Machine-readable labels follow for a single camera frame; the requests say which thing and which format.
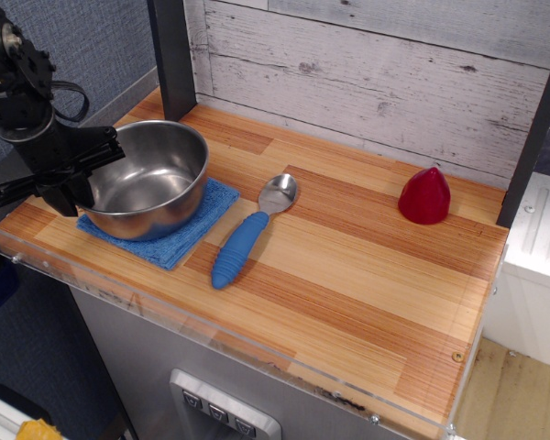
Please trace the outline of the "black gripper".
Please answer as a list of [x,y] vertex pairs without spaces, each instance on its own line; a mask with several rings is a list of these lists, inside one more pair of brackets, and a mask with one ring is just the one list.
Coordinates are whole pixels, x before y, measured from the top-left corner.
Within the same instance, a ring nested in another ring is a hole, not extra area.
[[34,128],[5,129],[0,138],[13,146],[0,161],[0,206],[30,195],[65,217],[93,206],[93,172],[125,157],[111,126],[77,128],[58,121]]

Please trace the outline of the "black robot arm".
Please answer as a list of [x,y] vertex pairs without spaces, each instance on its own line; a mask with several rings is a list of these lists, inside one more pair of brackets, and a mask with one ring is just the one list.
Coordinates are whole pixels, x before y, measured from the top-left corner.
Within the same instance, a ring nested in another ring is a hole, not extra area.
[[78,127],[89,110],[74,115],[53,106],[58,82],[50,55],[26,39],[0,7],[0,138],[12,151],[0,161],[0,206],[34,195],[63,216],[94,205],[94,170],[124,158],[111,126]]

